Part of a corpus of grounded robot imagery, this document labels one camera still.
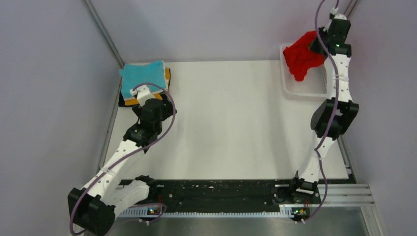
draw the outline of gray floor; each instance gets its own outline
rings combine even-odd
[[[306,225],[288,219],[161,219],[146,226],[117,220],[108,236],[367,236],[359,207],[323,208]]]

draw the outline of stack of folded cloths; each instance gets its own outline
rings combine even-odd
[[[165,67],[165,63],[161,60],[146,65],[126,64],[120,70],[121,75],[121,91],[119,98],[119,106],[129,107],[138,104],[138,100],[130,94],[130,91],[138,84],[151,82],[168,90],[171,71]],[[148,86],[151,93],[157,99],[162,97],[161,89],[155,86]]]

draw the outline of plastic container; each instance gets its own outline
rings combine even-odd
[[[291,43],[279,47],[281,57],[281,78],[284,91],[292,96],[300,97],[326,97],[326,71],[323,65],[310,68],[303,81],[296,81],[285,62],[284,49]]]

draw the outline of folded cloth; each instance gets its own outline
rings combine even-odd
[[[165,65],[161,60],[146,65],[126,64],[119,72],[121,75],[121,94],[125,101],[134,99],[130,94],[130,90],[143,82],[151,82],[164,89],[168,88],[168,84],[165,81]],[[151,93],[161,92],[155,86],[149,86],[149,89]]]
[[[296,81],[303,81],[308,69],[323,64],[323,56],[309,49],[315,38],[315,31],[307,32],[283,51],[285,62]]]
[[[166,79],[167,84],[168,84],[167,91],[169,91],[169,84],[171,82],[171,70],[170,70],[170,68],[165,68],[165,79]],[[162,97],[159,93],[154,94],[154,96],[155,96],[156,99],[162,100]],[[120,97],[119,97],[119,106],[120,107],[131,107],[131,106],[134,106],[134,105],[137,105],[137,104],[139,104],[139,102],[136,98],[125,101],[123,99],[123,95],[120,92]]]

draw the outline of red cloth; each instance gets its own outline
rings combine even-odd
[[[323,64],[323,56],[308,48],[316,38],[316,32],[307,32],[297,42],[285,48],[284,57],[290,73],[297,81],[303,81],[307,70]]]

